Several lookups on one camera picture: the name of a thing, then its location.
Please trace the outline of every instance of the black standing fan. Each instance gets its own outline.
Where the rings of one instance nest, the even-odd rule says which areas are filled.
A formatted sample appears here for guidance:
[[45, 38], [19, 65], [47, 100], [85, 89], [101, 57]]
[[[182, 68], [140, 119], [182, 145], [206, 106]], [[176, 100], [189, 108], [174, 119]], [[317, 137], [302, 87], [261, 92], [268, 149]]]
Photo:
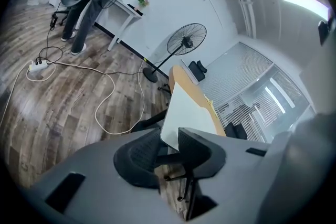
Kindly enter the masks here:
[[206, 37], [206, 28], [201, 24], [189, 24], [181, 27], [177, 30], [169, 39], [167, 43], [167, 51], [170, 55], [153, 71], [146, 67], [143, 69], [143, 74], [145, 77], [156, 83], [157, 76], [155, 72], [168, 61], [173, 55], [184, 55], [195, 50]]

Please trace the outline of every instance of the fan grille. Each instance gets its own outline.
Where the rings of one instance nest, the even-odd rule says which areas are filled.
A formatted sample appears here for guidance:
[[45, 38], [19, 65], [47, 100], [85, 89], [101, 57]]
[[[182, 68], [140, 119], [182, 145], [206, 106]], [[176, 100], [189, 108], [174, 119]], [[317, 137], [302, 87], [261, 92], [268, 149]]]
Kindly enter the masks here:
[[185, 25], [171, 36], [167, 44], [167, 51], [172, 55], [187, 54], [202, 44], [206, 34], [207, 30], [204, 25]]

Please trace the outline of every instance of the wooden floor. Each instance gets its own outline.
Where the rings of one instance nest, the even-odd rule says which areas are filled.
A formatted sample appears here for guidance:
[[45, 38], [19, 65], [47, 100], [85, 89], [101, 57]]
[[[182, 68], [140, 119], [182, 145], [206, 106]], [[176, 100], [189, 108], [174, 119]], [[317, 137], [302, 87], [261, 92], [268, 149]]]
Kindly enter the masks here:
[[[25, 3], [26, 0], [14, 0], [0, 27], [0, 116], [3, 115], [18, 71], [26, 62], [35, 60], [46, 46], [54, 11], [49, 5], [27, 6]], [[62, 29], [57, 25], [49, 35], [49, 46], [59, 47], [64, 52], [62, 62], [103, 72], [138, 72], [142, 60], [121, 45], [107, 51], [111, 37], [95, 27], [86, 39], [88, 49], [72, 56], [71, 41], [60, 40]], [[59, 56], [59, 50], [48, 50], [50, 60], [56, 60]], [[0, 152], [14, 181], [23, 187], [30, 187], [45, 171], [78, 149], [116, 137], [105, 133], [94, 118], [98, 104], [113, 89], [106, 76], [57, 65], [49, 80], [31, 82], [26, 79], [27, 68], [28, 65], [18, 77], [0, 127]], [[46, 78], [52, 69], [50, 66], [32, 78]], [[112, 77], [116, 89], [113, 96], [101, 106], [98, 120], [110, 132], [118, 133], [128, 130], [139, 119], [143, 99], [137, 75], [114, 74]], [[167, 108], [170, 97], [157, 89], [167, 83], [167, 78], [158, 74], [158, 79], [158, 83], [153, 84], [140, 74], [145, 94], [142, 119], [148, 119]], [[161, 166], [155, 172], [160, 178], [161, 196], [183, 218], [186, 203], [176, 201], [181, 182], [166, 183], [163, 180], [163, 175], [169, 172], [173, 172], [173, 175], [181, 173], [180, 169], [175, 168]]]

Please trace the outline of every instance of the fan base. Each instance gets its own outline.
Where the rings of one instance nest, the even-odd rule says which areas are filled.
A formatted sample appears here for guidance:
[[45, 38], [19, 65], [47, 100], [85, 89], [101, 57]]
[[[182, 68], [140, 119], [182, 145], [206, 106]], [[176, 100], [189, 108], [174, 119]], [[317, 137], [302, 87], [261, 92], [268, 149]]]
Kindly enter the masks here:
[[148, 67], [146, 67], [146, 68], [144, 68], [143, 70], [143, 74], [145, 75], [145, 77], [149, 80], [149, 81], [151, 81], [151, 82], [153, 82], [153, 83], [156, 83], [157, 82], [157, 76], [156, 76], [156, 74], [154, 73], [152, 73], [153, 71], [150, 69], [150, 68], [148, 68]]

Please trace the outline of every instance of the white sneaker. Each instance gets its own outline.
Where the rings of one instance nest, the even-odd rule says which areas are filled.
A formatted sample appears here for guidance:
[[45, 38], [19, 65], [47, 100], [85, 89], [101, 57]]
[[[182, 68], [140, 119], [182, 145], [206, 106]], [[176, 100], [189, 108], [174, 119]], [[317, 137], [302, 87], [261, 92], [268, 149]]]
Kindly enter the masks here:
[[75, 32], [75, 31], [73, 31], [73, 32], [72, 32], [72, 35], [71, 35], [71, 37], [70, 37], [70, 38], [68, 38], [68, 39], [61, 38], [61, 40], [62, 40], [63, 42], [65, 42], [65, 41], [67, 41], [67, 40], [69, 40], [69, 39], [72, 39], [72, 38], [74, 38], [75, 36], [76, 36], [76, 32]]
[[85, 51], [86, 50], [86, 44], [84, 43], [84, 46], [82, 48], [82, 50], [80, 52], [71, 52], [72, 55], [77, 55], [77, 54], [80, 54], [81, 52]]

